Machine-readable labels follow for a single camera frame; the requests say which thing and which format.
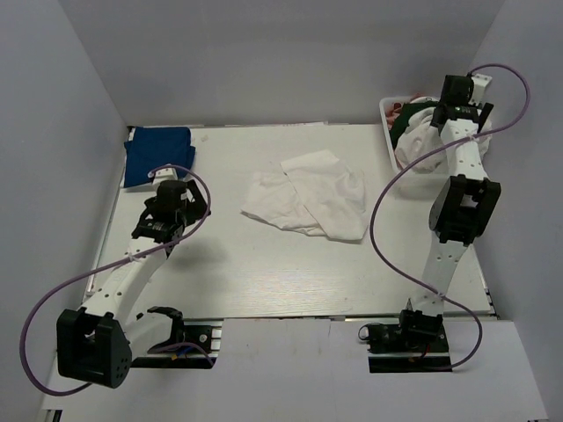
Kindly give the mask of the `dark green t shirt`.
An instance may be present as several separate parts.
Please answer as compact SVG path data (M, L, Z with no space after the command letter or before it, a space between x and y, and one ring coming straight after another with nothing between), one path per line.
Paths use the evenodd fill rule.
M400 136L409 127L409 120L418 112L428 108L435 108L438 105L437 101L422 101L418 103L404 104L401 114L395 120L392 128L389 129L391 145L396 147Z

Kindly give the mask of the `cream white t shirt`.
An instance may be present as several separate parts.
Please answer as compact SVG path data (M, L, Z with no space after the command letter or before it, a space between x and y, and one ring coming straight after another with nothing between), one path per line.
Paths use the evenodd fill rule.
M391 138L391 145L402 170L415 159L442 146L439 134L430 123L437 101L393 103L391 109L385 112L385 118ZM489 149L492 135L479 138L479 153L482 158ZM420 174L445 172L447 167L447 153L439 152L430 158L416 164L413 171Z

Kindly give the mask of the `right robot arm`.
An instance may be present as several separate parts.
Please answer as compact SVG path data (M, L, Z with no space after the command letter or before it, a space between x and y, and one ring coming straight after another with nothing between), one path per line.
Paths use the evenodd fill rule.
M421 281L432 289L420 289L399 316L398 342L410 351L427 347L439 337L444 296L458 262L485 231L501 195L501 185L491 181L483 168L474 138L493 107L486 103L479 108L474 95L484 89L474 76L447 75L430 123L442 145L449 146L449 177L428 217L431 246Z

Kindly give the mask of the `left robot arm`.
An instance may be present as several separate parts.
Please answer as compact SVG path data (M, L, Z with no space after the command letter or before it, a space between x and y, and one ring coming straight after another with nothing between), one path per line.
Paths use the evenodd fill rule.
M209 214L193 180L165 180L131 233L123 263L77 310L66 309L56 323L59 375L115 389L135 359L181 348L186 340L181 311L153 306L132 312L153 274L166 262L186 229Z

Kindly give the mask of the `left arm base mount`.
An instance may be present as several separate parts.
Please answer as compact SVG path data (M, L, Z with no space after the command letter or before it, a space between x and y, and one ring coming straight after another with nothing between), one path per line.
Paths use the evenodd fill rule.
M136 358L132 368L211 369L220 351L222 325L219 320L186 320L178 346L169 340L163 351Z

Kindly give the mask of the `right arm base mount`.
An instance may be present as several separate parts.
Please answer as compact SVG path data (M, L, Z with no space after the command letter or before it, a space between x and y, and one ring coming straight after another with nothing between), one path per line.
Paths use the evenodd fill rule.
M404 309L396 324L365 324L358 339L368 346L372 374L450 372L450 348L441 315Z

